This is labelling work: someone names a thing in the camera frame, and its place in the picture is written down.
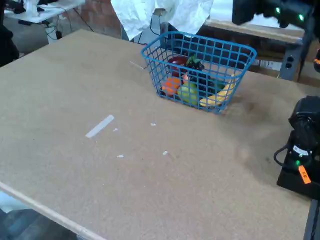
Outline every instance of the basket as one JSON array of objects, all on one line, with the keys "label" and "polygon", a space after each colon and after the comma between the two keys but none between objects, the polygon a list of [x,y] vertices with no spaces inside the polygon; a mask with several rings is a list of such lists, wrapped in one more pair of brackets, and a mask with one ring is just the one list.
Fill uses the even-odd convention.
[{"label": "basket", "polygon": [[169,31],[145,46],[141,54],[160,97],[219,113],[257,52],[242,44]]}]

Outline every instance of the brick wall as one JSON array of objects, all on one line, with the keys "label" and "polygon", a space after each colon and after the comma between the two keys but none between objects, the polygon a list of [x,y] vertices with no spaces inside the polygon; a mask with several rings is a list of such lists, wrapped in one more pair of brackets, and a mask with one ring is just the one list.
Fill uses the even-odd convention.
[{"label": "brick wall", "polygon": [[[86,3],[76,10],[95,32],[120,37],[120,21],[111,5],[111,0],[86,0]],[[70,10],[68,14],[75,29],[89,30],[75,11]]]}]

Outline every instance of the white tape strip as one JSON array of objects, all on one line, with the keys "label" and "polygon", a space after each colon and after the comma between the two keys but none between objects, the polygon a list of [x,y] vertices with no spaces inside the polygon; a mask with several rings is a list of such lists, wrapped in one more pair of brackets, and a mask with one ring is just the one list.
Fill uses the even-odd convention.
[{"label": "white tape strip", "polygon": [[99,133],[102,129],[104,129],[109,123],[112,122],[112,120],[115,119],[114,116],[109,115],[104,120],[102,120],[97,126],[95,126],[90,132],[88,132],[85,136],[87,138],[92,138],[97,133]]}]

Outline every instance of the orange label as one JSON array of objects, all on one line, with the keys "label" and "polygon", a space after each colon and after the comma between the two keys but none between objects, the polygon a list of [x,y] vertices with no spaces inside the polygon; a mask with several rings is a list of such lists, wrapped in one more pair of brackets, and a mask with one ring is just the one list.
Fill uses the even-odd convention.
[{"label": "orange label", "polygon": [[302,177],[302,180],[303,180],[304,184],[311,183],[311,180],[310,180],[310,178],[308,176],[308,173],[307,173],[305,167],[300,165],[298,169],[299,169],[299,173],[300,173],[300,175]]}]

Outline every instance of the table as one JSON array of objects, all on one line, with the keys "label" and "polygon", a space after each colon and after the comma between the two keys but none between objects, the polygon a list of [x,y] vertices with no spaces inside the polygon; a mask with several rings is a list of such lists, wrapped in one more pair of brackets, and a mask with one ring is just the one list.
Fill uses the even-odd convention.
[{"label": "table", "polygon": [[70,9],[74,9],[82,4],[86,0],[59,0],[57,2],[49,3],[48,5],[39,5],[44,11],[39,12],[39,16],[29,16],[26,12],[20,14],[14,14],[10,10],[4,10],[4,15],[7,18],[23,20],[34,24],[41,24],[43,21],[48,21],[49,24],[44,24],[47,39],[49,43],[57,40],[56,28],[52,23],[51,18],[58,16]]},{"label": "table", "polygon": [[301,42],[305,33],[303,30],[259,26],[247,23],[236,25],[230,21],[219,21],[215,19],[207,19],[204,25],[242,34],[249,34],[261,38],[278,40],[289,44]]},{"label": "table", "polygon": [[302,239],[272,156],[319,89],[248,72],[214,115],[158,97],[141,48],[81,30],[2,67],[0,189],[89,240]]},{"label": "table", "polygon": [[286,45],[286,51],[279,77],[286,80],[292,80],[294,78],[299,63],[301,62],[300,74],[308,54],[309,46],[313,40],[312,35],[305,34],[304,30],[258,26],[248,23],[236,25],[229,21],[219,21],[215,19],[207,19],[204,25],[284,43]]}]

